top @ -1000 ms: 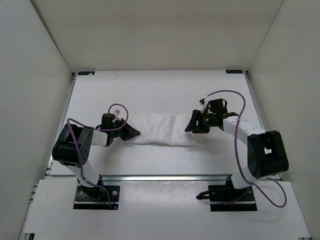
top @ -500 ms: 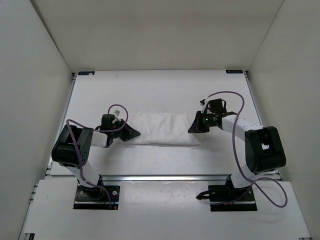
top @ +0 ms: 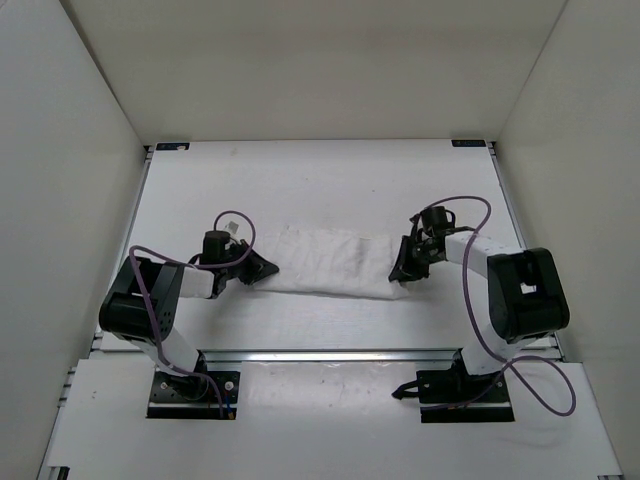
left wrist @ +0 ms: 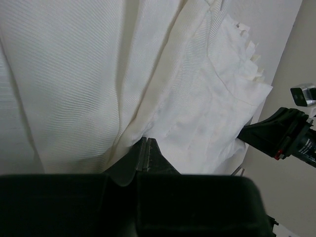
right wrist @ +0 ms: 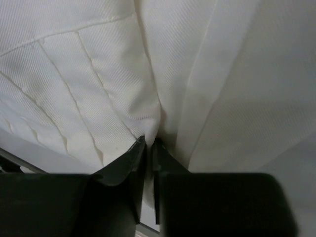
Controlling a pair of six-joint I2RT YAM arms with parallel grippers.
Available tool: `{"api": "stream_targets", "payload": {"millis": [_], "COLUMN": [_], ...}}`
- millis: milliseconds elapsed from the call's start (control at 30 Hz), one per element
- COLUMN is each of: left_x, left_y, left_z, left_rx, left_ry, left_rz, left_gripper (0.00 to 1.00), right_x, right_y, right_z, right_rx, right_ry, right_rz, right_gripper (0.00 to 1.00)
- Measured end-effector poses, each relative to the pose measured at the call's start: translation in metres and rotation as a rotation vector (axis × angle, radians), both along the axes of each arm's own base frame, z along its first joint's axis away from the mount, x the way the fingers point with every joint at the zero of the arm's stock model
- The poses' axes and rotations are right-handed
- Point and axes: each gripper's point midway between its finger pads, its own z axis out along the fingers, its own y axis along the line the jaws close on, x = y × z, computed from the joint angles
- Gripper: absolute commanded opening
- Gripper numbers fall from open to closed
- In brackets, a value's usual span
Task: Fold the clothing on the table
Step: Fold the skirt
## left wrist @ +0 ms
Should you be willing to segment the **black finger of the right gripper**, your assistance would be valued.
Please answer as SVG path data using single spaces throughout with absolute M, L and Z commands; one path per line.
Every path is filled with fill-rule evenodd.
M 306 113 L 281 107 L 269 118 L 244 126 L 237 138 L 272 158 L 286 158 L 308 130 Z

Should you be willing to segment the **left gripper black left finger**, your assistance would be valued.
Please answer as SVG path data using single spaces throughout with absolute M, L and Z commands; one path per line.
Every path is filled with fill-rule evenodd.
M 129 152 L 108 169 L 111 180 L 120 187 L 128 186 L 137 171 L 141 171 L 146 151 L 146 137 L 142 137 Z

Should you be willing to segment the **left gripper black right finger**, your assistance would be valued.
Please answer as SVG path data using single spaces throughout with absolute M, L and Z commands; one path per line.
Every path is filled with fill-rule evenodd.
M 180 174 L 162 155 L 156 139 L 149 138 L 145 150 L 145 171 L 154 174 Z

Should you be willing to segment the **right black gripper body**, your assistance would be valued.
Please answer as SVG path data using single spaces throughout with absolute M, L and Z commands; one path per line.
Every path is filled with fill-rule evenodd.
M 316 167 L 316 131 L 311 129 L 311 124 L 300 125 L 293 132 L 288 133 L 281 140 L 276 160 L 294 156 L 299 160 Z

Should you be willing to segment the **white fabric skirt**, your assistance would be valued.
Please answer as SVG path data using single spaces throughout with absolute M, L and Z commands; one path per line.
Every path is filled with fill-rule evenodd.
M 1 1 L 1 173 L 103 172 L 143 136 L 213 173 L 272 89 L 230 5 Z

